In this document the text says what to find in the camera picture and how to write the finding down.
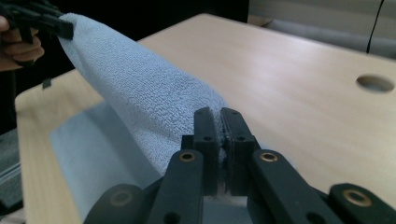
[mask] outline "wooden table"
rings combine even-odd
[[[212,85],[311,186],[328,192],[349,182],[396,207],[395,61],[205,14],[139,43]],[[390,90],[362,88],[357,79],[367,74]],[[81,223],[49,134],[100,101],[77,71],[18,96],[29,224]]]

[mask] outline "towel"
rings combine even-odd
[[[111,187],[129,184],[144,189],[161,177],[106,101],[70,118],[50,140],[81,220]],[[204,198],[203,223],[252,221],[245,205],[224,196]]]
[[[82,219],[118,184],[141,189],[164,175],[193,113],[209,106],[218,133],[224,99],[208,84],[98,21],[68,13],[66,55],[105,99],[54,130],[50,141]],[[245,204],[205,199],[204,223],[251,223]]]
[[[66,55],[161,175],[181,136],[193,134],[195,110],[209,106],[221,129],[219,111],[227,104],[209,85],[98,21],[73,13],[61,19],[74,24],[73,40],[60,38]]]

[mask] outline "black cable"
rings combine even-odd
[[[379,4],[378,11],[376,12],[375,22],[374,22],[373,30],[370,34],[369,43],[367,44],[366,53],[370,53],[371,39],[373,38],[373,33],[374,33],[375,26],[376,26],[376,22],[378,21],[379,12],[381,11],[381,7],[384,4],[384,1],[385,0],[381,0],[381,3]]]

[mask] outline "blue towel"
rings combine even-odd
[[[62,19],[75,27],[73,40],[60,38],[68,58],[161,175],[181,136],[193,134],[195,110],[209,106],[220,129],[219,111],[227,104],[209,85],[98,21],[73,13]]]
[[[105,99],[50,135],[85,219],[107,189],[120,183],[143,189],[164,175],[181,136],[193,134],[195,110],[209,106],[221,133],[219,111],[227,104],[197,77],[110,27],[74,13],[62,19],[75,27],[73,40],[60,38],[65,53]],[[206,198],[204,222],[251,223],[245,203]]]

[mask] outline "brass insert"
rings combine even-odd
[[[119,190],[111,196],[110,202],[116,207],[122,207],[129,203],[133,198],[131,191],[129,190]]]
[[[269,152],[262,153],[260,158],[264,161],[277,161],[277,156]]]
[[[181,153],[179,158],[181,161],[194,161],[195,155],[190,152],[185,152]]]
[[[360,207],[368,207],[373,203],[369,197],[356,189],[344,189],[343,196],[350,202]]]

